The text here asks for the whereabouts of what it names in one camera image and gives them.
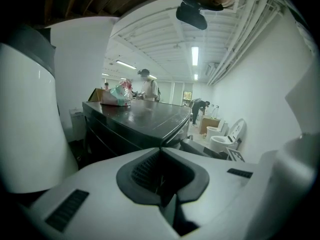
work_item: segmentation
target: white toilet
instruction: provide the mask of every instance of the white toilet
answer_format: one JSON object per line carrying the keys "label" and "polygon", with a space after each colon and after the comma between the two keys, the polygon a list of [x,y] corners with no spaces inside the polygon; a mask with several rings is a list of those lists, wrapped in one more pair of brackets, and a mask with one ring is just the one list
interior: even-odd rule
{"label": "white toilet", "polygon": [[242,138],[246,131],[246,122],[239,119],[230,129],[228,136],[212,136],[210,138],[210,149],[214,152],[227,152],[226,147],[236,150],[238,148],[238,139]]}
{"label": "white toilet", "polygon": [[221,119],[218,127],[206,127],[206,140],[209,142],[212,136],[225,136],[228,124]]}

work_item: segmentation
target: floor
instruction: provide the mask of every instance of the floor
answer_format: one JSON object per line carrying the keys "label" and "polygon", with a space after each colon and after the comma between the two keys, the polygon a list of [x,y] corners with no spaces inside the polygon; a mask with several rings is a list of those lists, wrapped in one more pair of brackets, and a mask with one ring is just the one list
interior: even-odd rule
{"label": "floor", "polygon": [[192,126],[192,123],[190,122],[188,136],[192,135],[194,142],[201,144],[202,146],[204,146],[206,148],[209,148],[209,142],[206,141],[206,137],[204,137],[204,135],[201,135],[199,133],[200,120],[197,120],[195,123],[196,123],[196,125]]}

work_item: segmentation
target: plastic bag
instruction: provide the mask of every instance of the plastic bag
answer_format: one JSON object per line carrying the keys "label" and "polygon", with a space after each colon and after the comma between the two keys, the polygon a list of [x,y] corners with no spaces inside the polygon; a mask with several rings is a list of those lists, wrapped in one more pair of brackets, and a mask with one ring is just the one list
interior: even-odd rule
{"label": "plastic bag", "polygon": [[130,106],[132,100],[131,82],[124,80],[118,86],[102,93],[101,104],[114,106]]}

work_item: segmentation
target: pipe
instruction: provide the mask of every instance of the pipe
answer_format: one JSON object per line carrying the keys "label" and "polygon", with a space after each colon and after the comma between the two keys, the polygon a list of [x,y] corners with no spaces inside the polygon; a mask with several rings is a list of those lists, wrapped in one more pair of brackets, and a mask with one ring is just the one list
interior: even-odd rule
{"label": "pipe", "polygon": [[[233,50],[236,42],[238,41],[239,36],[241,35],[241,33],[242,33],[243,29],[244,29],[244,26],[245,26],[245,24],[246,24],[246,22],[248,20],[248,17],[250,15],[250,12],[251,12],[255,2],[256,2],[256,0],[246,0],[246,5],[244,7],[244,11],[243,11],[240,23],[238,25],[238,28],[237,28],[237,30],[236,30],[236,32],[234,34],[232,42],[230,43],[230,45],[229,45],[229,47],[227,49],[227,52],[226,52],[225,56],[223,57],[223,59],[220,62],[219,66],[217,67],[216,72],[219,72],[220,68],[224,64],[224,62],[227,59],[227,57],[229,56],[229,53]],[[210,77],[207,85],[209,85],[212,82],[212,79],[216,76],[216,74],[217,73],[215,73],[212,77]]]}
{"label": "pipe", "polygon": [[245,54],[245,52],[247,51],[247,49],[253,44],[253,42],[258,38],[258,36],[262,33],[262,31],[267,27],[267,25],[275,18],[276,15],[278,15],[280,13],[280,8],[278,7],[277,10],[275,10],[272,15],[265,21],[265,23],[262,25],[262,27],[259,29],[259,31],[253,36],[253,38],[250,40],[250,42],[245,46],[245,48],[243,49],[243,51],[240,53],[240,55],[237,57],[237,59],[235,60],[235,62],[228,68],[228,71],[222,75],[222,77],[220,79],[218,79],[218,81],[215,83],[217,84],[218,82],[220,82],[227,74],[228,72],[230,72],[230,70],[237,64],[237,62],[241,59],[241,57]]}
{"label": "pipe", "polygon": [[[268,0],[260,0],[259,1],[259,4],[257,6],[257,9],[256,9],[253,17],[252,17],[252,20],[249,23],[247,29],[245,30],[245,32],[244,32],[243,36],[241,37],[239,43],[237,44],[236,48],[234,49],[234,53],[231,55],[231,58],[229,58],[227,60],[227,62],[224,63],[223,67],[219,69],[219,71],[215,74],[215,76],[210,79],[210,81],[208,82],[209,85],[212,84],[213,81],[215,81],[217,78],[219,78],[222,75],[224,69],[226,69],[226,67],[229,65],[229,63],[235,58],[237,52],[240,50],[241,46],[247,40],[248,36],[250,35],[250,33],[254,29],[255,25],[257,24],[262,12],[264,11],[264,9],[267,5],[267,1]],[[276,1],[281,3],[282,5],[285,4],[283,0],[276,0]]]}

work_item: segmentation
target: backpack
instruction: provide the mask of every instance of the backpack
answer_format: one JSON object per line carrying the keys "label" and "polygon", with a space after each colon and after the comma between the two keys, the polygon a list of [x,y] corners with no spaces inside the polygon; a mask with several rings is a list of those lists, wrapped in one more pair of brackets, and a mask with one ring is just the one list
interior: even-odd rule
{"label": "backpack", "polygon": [[160,101],[160,94],[161,94],[161,92],[160,92],[160,89],[159,89],[159,87],[158,87],[158,96],[155,98],[155,101],[156,101],[156,102],[159,102],[159,101]]}

